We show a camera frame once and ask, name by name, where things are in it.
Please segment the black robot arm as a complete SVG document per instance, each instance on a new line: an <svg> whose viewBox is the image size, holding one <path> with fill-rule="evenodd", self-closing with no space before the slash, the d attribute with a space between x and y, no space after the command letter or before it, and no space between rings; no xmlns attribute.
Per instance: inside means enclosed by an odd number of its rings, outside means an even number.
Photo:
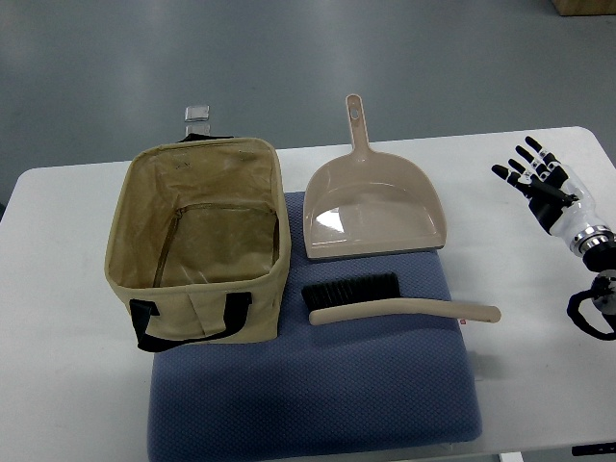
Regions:
<svg viewBox="0 0 616 462"><path fill-rule="evenodd" d="M597 244L582 256L583 264L597 276L588 290L570 297L567 315L583 333L600 341L615 340L615 243ZM590 300L611 327L610 332L602 332L593 326L580 312L583 301Z"/></svg>

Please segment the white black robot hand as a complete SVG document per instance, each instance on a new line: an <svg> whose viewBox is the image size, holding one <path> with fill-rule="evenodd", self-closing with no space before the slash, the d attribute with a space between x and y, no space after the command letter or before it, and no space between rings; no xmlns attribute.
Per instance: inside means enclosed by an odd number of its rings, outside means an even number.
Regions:
<svg viewBox="0 0 616 462"><path fill-rule="evenodd" d="M517 156L491 170L520 192L542 229L580 258L615 249L615 232L596 213L596 203L573 170L531 136Z"/></svg>

